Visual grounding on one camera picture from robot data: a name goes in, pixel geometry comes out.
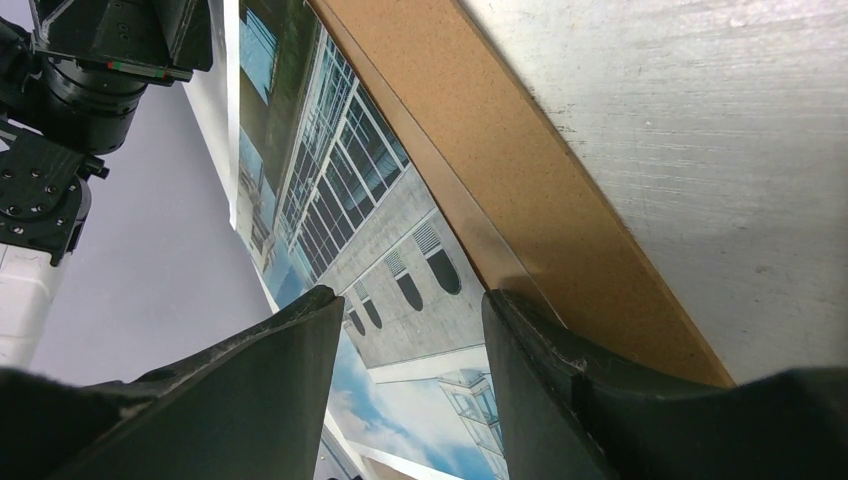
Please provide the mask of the brown backing board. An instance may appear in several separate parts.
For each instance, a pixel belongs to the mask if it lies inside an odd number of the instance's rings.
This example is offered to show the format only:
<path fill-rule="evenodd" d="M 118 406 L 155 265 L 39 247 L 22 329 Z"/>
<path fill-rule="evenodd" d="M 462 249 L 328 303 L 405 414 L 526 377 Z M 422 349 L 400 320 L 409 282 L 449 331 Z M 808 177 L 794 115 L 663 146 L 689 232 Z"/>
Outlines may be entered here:
<path fill-rule="evenodd" d="M 626 361 L 733 379 L 527 89 L 457 1 L 317 1 L 482 283 Z"/>

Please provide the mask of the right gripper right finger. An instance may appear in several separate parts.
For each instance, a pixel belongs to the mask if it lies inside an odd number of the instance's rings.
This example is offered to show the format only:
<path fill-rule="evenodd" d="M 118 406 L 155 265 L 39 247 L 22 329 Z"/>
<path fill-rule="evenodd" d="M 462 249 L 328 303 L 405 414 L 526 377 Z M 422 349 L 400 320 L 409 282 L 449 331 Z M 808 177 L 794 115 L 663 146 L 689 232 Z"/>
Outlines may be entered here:
<path fill-rule="evenodd" d="M 720 388 L 634 363 L 511 291 L 482 324 L 514 479 L 843 479 L 847 371 Z"/>

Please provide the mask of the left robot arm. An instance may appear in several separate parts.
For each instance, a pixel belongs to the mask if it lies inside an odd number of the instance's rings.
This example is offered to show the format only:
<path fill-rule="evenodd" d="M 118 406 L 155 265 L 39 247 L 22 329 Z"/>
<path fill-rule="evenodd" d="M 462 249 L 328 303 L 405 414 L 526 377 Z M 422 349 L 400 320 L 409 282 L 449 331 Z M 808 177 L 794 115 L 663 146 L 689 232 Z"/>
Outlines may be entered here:
<path fill-rule="evenodd" d="M 1 23 L 1 364 L 27 368 L 146 89 L 213 64 L 205 1 L 33 1 Z"/>

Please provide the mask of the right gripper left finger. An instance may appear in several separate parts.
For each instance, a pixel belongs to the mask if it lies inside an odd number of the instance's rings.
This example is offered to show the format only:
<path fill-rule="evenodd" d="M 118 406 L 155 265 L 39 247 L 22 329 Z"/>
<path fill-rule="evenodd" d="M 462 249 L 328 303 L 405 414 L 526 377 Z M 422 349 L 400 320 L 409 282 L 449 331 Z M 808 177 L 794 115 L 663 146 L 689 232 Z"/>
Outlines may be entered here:
<path fill-rule="evenodd" d="M 309 479 L 343 300 L 317 286 L 131 382 L 1 371 L 5 479 Z"/>

